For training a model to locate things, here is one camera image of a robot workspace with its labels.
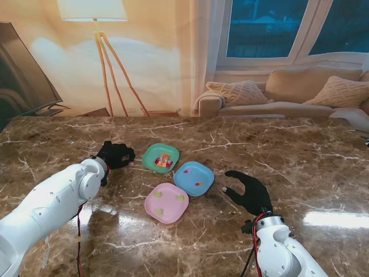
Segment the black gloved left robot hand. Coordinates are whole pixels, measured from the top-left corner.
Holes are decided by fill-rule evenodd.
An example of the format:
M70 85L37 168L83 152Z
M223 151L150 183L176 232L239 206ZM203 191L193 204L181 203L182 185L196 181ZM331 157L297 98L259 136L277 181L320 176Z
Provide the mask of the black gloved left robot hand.
M135 153L132 148L126 144L115 144L111 141L105 141L97 157L104 160L110 169L121 169L128 166L135 159Z

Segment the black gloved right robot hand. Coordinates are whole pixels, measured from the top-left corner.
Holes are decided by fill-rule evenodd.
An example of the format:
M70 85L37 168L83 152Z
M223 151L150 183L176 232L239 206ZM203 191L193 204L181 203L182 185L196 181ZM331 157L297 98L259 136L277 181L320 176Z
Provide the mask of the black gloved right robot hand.
M267 188L256 178L239 171L226 171L227 177L238 179L245 187L243 194L235 192L229 187L223 187L223 192L237 205L242 206L254 216L261 213L272 214L273 206Z

